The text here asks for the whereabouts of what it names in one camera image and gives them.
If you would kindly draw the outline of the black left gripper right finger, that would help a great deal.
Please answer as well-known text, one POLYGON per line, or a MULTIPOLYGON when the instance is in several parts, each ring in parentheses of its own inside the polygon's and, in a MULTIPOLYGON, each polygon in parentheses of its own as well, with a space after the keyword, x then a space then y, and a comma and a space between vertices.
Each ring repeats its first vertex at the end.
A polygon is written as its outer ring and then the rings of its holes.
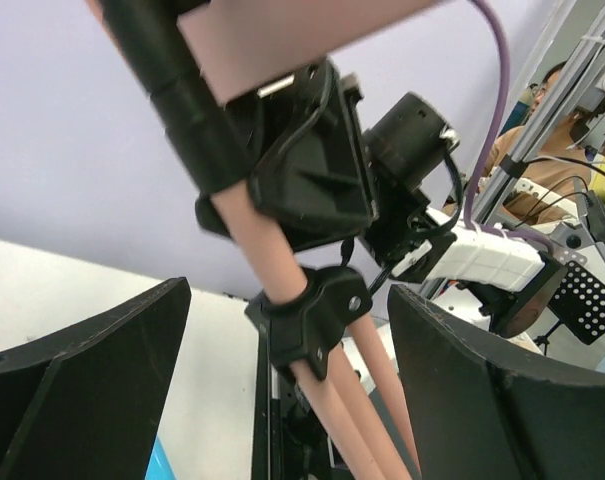
POLYGON ((425 479, 605 480, 605 374, 449 314, 407 287, 387 300, 425 479))

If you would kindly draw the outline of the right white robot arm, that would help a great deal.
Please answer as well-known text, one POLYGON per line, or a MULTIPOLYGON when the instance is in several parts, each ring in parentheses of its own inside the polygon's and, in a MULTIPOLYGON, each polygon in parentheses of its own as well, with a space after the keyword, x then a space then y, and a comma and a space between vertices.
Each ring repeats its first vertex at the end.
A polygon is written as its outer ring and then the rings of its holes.
POLYGON ((256 210, 280 224, 296 252, 340 243, 349 257, 360 242, 380 281, 457 281, 479 300, 492 333, 526 330, 565 268, 520 238, 431 210, 421 183, 438 165, 455 199, 464 196, 455 130, 412 93, 362 129, 360 98, 356 79, 325 60, 230 103, 254 160, 248 194, 256 210))

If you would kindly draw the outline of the pink music stand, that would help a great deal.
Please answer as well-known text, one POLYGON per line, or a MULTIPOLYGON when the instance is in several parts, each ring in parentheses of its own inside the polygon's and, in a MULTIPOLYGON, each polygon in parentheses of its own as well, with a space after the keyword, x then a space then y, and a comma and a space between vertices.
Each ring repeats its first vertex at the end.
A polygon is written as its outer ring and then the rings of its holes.
POLYGON ((297 386, 357 479, 408 470, 343 351, 350 334, 404 443, 404 390, 348 265, 304 267, 248 194, 253 162, 227 112, 236 98, 427 8, 424 1, 93 1, 91 12, 149 96, 199 190, 200 226, 232 239, 262 290, 246 313, 279 376, 297 386))

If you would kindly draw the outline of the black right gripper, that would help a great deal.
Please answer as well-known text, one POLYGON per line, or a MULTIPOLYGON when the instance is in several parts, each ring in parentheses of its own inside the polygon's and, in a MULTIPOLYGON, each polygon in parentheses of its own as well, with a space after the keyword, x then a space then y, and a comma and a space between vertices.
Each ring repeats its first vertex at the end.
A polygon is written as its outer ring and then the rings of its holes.
POLYGON ((246 93, 227 112, 253 162, 248 191, 296 252, 359 239, 381 267, 424 244, 444 248, 453 220, 427 212, 423 179, 444 164, 455 184, 453 127, 421 97, 405 94, 364 130, 355 76, 328 59, 246 93))

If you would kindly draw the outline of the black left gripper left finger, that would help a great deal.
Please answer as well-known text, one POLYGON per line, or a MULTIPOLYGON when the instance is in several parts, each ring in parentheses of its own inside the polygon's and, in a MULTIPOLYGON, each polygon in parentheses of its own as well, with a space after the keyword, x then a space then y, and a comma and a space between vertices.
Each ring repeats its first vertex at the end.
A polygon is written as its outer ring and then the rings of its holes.
POLYGON ((142 479, 191 303, 172 278, 0 352, 0 479, 142 479))

